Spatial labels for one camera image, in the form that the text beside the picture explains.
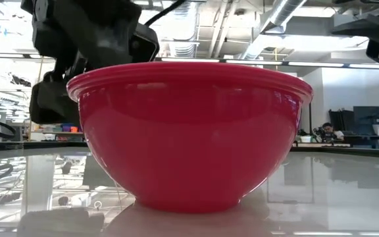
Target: ceiling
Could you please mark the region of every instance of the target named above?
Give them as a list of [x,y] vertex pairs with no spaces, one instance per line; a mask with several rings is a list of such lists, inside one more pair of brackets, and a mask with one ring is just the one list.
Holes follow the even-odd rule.
[[[135,3],[142,6],[147,4],[146,1]],[[154,2],[154,6],[161,4],[167,7],[171,2]],[[174,49],[185,41],[181,40],[185,34],[195,30],[193,39],[186,40],[196,45],[194,57],[237,59],[259,35],[261,17],[271,10],[272,4],[273,0],[240,0],[227,4],[221,0],[208,0],[194,3],[194,22],[181,21],[170,13],[152,25],[161,43],[159,56],[174,56]],[[286,25],[284,37],[267,36],[263,40],[263,50],[260,50],[258,59],[373,63],[365,57],[366,38],[341,39],[329,37],[329,33],[331,27],[337,25],[338,19],[353,20],[374,9],[379,9],[379,5],[366,5],[357,0],[341,5],[334,4],[332,0],[310,0],[294,12]],[[144,23],[156,13],[143,11],[139,21]],[[32,17],[20,9],[20,1],[0,1],[0,53],[38,54],[32,43],[32,34]],[[13,75],[35,84],[40,71],[44,73],[54,67],[52,59],[42,62],[38,55],[35,56],[34,59],[0,59],[0,88],[4,85],[3,87],[14,86],[30,91],[28,86],[13,83]],[[281,66],[277,70],[302,75],[304,68]]]

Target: ceiling duct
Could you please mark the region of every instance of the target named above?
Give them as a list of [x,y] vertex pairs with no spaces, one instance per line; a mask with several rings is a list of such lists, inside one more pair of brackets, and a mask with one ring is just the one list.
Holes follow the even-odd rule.
[[172,33],[175,41],[169,43],[172,57],[195,57],[197,12],[198,3],[188,1],[173,11],[172,22],[176,27]]
[[241,54],[240,59],[253,60],[267,47],[265,32],[285,25],[293,16],[296,9],[302,7],[307,0],[275,0],[273,7],[267,13],[265,21],[261,22],[260,34],[253,40],[251,45]]

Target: black robotic arm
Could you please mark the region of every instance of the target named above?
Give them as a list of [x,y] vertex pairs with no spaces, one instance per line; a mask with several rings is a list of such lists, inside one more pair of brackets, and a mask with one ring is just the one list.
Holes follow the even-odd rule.
[[55,68],[32,89],[31,120],[79,125],[77,104],[69,99],[66,83],[96,68],[152,61],[159,43],[149,25],[184,1],[143,25],[138,23],[141,7],[129,0],[22,0],[22,9],[33,15],[35,48],[56,60]]

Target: pipe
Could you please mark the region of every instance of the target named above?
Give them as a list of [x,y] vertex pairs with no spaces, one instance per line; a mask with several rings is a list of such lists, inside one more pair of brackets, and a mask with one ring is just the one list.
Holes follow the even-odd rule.
[[195,40],[197,35],[197,10],[198,3],[186,1],[173,12],[173,21],[177,25],[172,38],[178,41],[169,44],[173,57],[195,57]]
[[217,40],[218,34],[220,33],[220,29],[222,28],[222,23],[224,20],[224,15],[226,13],[227,6],[228,6],[227,1],[223,1],[220,6],[218,20],[216,22],[215,30],[213,32],[213,37],[211,38],[209,52],[207,53],[208,59],[211,58],[211,55],[213,54],[213,50],[215,49],[216,40]]
[[268,30],[287,23],[293,16],[296,9],[302,7],[307,0],[275,0],[268,18],[262,23],[260,34],[248,46],[240,59],[253,60],[260,55],[261,51],[268,46],[267,36],[264,35]]
[[230,10],[229,10],[229,13],[228,13],[228,18],[225,20],[225,22],[223,24],[222,33],[220,35],[220,39],[218,41],[217,49],[215,51],[215,58],[218,57],[218,55],[220,54],[220,50],[222,50],[224,39],[228,35],[231,18],[235,14],[236,7],[238,6],[238,3],[239,3],[239,1],[235,0],[235,1],[232,1],[232,4],[230,5]]

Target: desk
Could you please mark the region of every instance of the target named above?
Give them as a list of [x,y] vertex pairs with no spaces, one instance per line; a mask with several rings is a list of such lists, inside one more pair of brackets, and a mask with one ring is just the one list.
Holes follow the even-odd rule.
[[322,144],[294,142],[292,147],[350,147],[350,144]]
[[368,145],[372,149],[378,147],[379,136],[376,135],[347,135],[344,136],[344,141],[351,145]]

